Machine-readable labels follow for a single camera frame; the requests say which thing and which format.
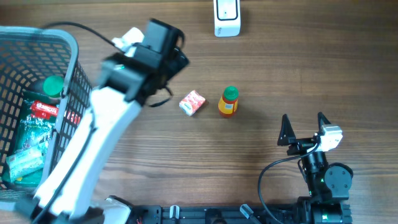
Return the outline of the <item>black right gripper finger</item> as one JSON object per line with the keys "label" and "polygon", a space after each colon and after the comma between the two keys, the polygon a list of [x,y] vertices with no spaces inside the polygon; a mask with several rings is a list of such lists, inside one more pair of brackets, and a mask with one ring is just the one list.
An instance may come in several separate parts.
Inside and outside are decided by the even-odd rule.
{"label": "black right gripper finger", "polygon": [[296,136],[287,114],[282,116],[280,134],[277,140],[278,146],[288,146],[296,143]]}
{"label": "black right gripper finger", "polygon": [[326,116],[322,112],[318,112],[318,127],[322,127],[324,124],[331,124],[330,121],[326,118]]}

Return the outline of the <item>small red white carton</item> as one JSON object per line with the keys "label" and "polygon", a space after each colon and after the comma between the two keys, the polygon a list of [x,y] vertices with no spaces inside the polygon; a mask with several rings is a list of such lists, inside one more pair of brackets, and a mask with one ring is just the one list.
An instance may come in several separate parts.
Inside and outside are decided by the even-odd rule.
{"label": "small red white carton", "polygon": [[191,91],[179,103],[179,107],[187,114],[192,116],[205,103],[206,99],[196,90]]}

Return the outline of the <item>orange sauce bottle green cap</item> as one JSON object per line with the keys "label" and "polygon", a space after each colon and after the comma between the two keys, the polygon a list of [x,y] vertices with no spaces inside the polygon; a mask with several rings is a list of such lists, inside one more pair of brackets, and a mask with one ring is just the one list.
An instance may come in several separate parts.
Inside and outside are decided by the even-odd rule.
{"label": "orange sauce bottle green cap", "polygon": [[225,118],[229,118],[236,113],[238,108],[238,96],[239,91],[235,86],[228,86],[224,89],[218,103],[218,111],[220,115]]}

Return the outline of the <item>green-lidded white jar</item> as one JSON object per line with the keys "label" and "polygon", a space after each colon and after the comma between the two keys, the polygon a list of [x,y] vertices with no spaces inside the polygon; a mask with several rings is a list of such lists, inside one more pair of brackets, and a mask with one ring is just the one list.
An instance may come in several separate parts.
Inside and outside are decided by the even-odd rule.
{"label": "green-lidded white jar", "polygon": [[40,93],[49,98],[60,98],[63,91],[64,78],[61,76],[49,76],[42,80],[37,80],[30,88],[30,91]]}

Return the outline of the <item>red coffee stick sachet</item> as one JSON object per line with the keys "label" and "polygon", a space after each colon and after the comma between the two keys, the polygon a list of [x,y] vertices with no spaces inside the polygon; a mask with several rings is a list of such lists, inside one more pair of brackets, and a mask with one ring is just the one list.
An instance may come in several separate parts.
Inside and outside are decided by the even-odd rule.
{"label": "red coffee stick sachet", "polygon": [[56,106],[45,104],[39,100],[35,100],[30,106],[31,116],[35,118],[50,119],[57,117],[58,108]]}

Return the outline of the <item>green gloves package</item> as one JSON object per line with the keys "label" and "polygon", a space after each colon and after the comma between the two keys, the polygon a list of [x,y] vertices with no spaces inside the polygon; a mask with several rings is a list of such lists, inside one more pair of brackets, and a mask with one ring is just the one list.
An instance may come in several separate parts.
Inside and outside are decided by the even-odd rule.
{"label": "green gloves package", "polygon": [[36,187],[42,178],[44,167],[11,182],[9,167],[6,163],[8,156],[36,145],[44,145],[48,151],[57,117],[51,117],[50,119],[32,117],[30,106],[35,100],[59,108],[60,100],[58,98],[49,98],[33,91],[23,91],[22,96],[7,90],[1,93],[1,109],[3,110],[1,118],[5,125],[5,127],[1,128],[1,137],[7,140],[15,140],[14,144],[1,143],[8,152],[1,159],[5,163],[1,180],[6,185]]}

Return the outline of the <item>teal wet wipes pack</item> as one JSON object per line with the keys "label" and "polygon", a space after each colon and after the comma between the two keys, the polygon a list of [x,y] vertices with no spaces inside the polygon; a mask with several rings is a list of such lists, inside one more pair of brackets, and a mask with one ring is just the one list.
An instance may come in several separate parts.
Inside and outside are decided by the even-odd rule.
{"label": "teal wet wipes pack", "polygon": [[20,177],[42,169],[45,164],[46,153],[46,146],[36,145],[8,156],[6,163],[9,167],[10,181],[14,182]]}

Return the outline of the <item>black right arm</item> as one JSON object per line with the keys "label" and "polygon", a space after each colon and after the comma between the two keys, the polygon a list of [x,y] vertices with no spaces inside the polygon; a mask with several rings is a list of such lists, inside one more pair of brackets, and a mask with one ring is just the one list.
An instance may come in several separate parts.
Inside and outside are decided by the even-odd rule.
{"label": "black right arm", "polygon": [[300,156],[300,173],[309,196],[299,197],[292,209],[294,223],[352,223],[349,199],[353,170],[339,162],[330,164],[326,153],[335,149],[343,138],[342,129],[318,113],[318,132],[310,138],[297,138],[289,117],[282,116],[277,144],[288,146],[289,156]]}

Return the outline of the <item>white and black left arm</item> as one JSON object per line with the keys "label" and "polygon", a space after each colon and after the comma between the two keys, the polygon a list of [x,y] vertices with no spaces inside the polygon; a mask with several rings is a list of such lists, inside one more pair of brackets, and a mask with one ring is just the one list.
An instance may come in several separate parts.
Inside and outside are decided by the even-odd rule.
{"label": "white and black left arm", "polygon": [[34,194],[22,197],[16,212],[32,223],[127,223],[133,209],[109,197],[92,201],[101,171],[126,128],[147,99],[167,87],[189,61],[184,33],[157,19],[147,23],[144,38],[106,57],[90,105],[48,178]]}

